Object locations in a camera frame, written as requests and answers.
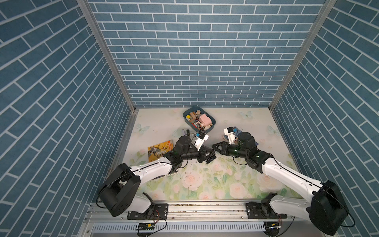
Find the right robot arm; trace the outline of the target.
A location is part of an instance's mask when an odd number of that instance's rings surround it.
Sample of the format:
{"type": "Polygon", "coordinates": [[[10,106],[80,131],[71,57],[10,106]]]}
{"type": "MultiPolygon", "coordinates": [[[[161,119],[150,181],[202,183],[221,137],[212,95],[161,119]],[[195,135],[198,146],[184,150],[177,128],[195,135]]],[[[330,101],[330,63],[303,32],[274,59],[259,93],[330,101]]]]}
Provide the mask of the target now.
{"type": "Polygon", "coordinates": [[[246,204],[250,219],[298,217],[310,221],[324,234],[333,236],[349,216],[337,184],[312,179],[280,163],[274,155],[258,149],[255,138],[248,132],[240,133],[237,143],[223,141],[213,144],[212,148],[221,155],[245,159],[250,168],[280,181],[302,197],[286,198],[269,193],[260,202],[246,204]]]}

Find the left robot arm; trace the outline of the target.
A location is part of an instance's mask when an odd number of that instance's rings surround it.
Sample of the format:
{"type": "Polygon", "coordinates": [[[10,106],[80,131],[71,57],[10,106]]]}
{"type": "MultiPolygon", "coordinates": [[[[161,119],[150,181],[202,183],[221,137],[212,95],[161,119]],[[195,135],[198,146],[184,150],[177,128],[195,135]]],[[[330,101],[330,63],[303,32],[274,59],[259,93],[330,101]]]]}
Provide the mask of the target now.
{"type": "Polygon", "coordinates": [[[146,193],[137,195],[139,187],[151,180],[175,174],[184,161],[197,160],[211,163],[216,152],[203,145],[195,145],[189,136],[181,136],[173,150],[156,161],[139,166],[118,165],[99,187],[96,201],[101,201],[111,216],[117,217],[124,212],[135,212],[144,219],[152,219],[158,214],[156,203],[146,193]]]}

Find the clear acrylic lipstick organizer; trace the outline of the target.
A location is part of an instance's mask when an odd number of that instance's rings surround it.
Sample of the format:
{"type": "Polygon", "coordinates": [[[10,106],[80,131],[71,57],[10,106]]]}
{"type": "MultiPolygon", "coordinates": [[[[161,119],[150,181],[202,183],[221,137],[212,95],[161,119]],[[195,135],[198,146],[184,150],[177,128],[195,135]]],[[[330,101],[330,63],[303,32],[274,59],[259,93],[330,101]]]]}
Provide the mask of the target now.
{"type": "Polygon", "coordinates": [[[186,130],[185,130],[185,131],[183,131],[183,135],[186,136],[186,137],[188,137],[192,143],[195,143],[196,140],[197,140],[197,136],[196,136],[196,134],[194,132],[190,131],[189,136],[187,136],[186,135],[186,130]]]}

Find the blue paperback book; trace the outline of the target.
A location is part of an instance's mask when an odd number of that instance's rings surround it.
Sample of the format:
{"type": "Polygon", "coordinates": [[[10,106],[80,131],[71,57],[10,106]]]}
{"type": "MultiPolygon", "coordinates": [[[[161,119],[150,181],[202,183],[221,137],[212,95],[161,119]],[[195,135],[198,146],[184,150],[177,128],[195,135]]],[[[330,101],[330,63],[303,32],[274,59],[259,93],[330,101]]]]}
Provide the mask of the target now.
{"type": "Polygon", "coordinates": [[[240,129],[236,128],[236,140],[234,145],[230,146],[238,146],[240,148],[253,148],[257,147],[258,143],[256,142],[255,138],[251,135],[249,132],[243,132],[240,129]]]}

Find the pink compact in bin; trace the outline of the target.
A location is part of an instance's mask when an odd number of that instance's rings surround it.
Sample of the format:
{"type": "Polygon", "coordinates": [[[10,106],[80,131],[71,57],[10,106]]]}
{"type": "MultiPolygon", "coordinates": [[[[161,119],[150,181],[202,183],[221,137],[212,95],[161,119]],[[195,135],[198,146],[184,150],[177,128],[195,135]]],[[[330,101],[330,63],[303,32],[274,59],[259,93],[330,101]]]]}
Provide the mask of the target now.
{"type": "Polygon", "coordinates": [[[206,127],[212,124],[212,120],[207,114],[202,114],[199,116],[198,121],[200,122],[201,126],[206,127]]]}

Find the teal plastic storage bin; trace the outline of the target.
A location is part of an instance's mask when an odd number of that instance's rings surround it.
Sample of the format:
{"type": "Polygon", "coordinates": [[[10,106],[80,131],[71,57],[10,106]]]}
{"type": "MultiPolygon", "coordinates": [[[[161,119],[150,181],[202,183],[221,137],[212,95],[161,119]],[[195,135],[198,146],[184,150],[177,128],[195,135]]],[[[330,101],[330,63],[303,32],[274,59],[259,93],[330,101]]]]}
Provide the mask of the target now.
{"type": "Polygon", "coordinates": [[[208,133],[216,125],[216,120],[199,106],[193,106],[184,111],[183,118],[197,132],[208,133]]]}

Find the orange children's story book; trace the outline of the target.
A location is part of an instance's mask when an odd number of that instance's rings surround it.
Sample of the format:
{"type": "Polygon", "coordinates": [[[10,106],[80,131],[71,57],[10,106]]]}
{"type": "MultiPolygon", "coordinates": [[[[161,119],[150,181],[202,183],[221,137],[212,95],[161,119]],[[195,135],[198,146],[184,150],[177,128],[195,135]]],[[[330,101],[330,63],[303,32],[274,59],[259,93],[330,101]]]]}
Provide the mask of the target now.
{"type": "Polygon", "coordinates": [[[168,140],[153,146],[148,147],[148,160],[153,162],[161,158],[163,155],[173,150],[173,140],[168,140]]]}

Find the green circuit board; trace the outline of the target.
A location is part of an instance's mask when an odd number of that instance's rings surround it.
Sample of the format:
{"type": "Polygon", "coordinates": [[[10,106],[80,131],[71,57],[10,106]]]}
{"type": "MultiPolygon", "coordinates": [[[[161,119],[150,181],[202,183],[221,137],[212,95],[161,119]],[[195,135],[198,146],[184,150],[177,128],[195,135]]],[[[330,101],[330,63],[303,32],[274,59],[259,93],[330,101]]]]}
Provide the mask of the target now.
{"type": "Polygon", "coordinates": [[[141,231],[148,231],[148,232],[153,232],[155,230],[155,223],[139,223],[136,231],[141,232],[141,231]]]}

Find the aluminium rail frame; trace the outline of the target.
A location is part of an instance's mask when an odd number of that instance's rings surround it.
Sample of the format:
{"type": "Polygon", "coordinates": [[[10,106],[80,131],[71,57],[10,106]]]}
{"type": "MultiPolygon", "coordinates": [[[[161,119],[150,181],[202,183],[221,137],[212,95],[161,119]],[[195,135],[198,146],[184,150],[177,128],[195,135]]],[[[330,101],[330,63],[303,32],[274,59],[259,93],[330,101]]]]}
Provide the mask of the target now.
{"type": "MultiPolygon", "coordinates": [[[[167,219],[157,219],[159,222],[277,222],[275,219],[248,219],[246,212],[247,200],[206,200],[206,201],[166,201],[169,205],[167,219]]],[[[224,233],[91,233],[95,224],[102,223],[148,223],[148,220],[127,220],[128,213],[112,217],[106,209],[93,204],[86,214],[80,228],[80,237],[266,237],[264,232],[224,232],[224,233]]],[[[279,221],[280,237],[323,237],[320,230],[310,222],[298,217],[288,216],[279,221]]]]}

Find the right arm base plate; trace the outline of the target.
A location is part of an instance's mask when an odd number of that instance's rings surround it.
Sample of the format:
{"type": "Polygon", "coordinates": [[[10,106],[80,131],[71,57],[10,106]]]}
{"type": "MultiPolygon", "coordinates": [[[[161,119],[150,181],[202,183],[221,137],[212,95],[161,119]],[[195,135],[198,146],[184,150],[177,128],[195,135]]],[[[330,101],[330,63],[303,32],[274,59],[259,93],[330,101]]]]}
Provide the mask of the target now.
{"type": "Polygon", "coordinates": [[[268,204],[260,202],[248,202],[246,204],[248,219],[287,219],[286,214],[277,214],[268,204]]]}

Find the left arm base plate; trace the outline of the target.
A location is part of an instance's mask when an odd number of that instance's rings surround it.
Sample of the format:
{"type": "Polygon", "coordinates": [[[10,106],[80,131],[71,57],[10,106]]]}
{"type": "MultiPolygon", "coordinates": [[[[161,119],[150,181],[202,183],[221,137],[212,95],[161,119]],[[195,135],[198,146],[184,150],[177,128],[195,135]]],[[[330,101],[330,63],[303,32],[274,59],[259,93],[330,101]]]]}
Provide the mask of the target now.
{"type": "Polygon", "coordinates": [[[144,213],[129,211],[127,220],[157,220],[167,219],[169,205],[167,203],[154,203],[144,213]]]}

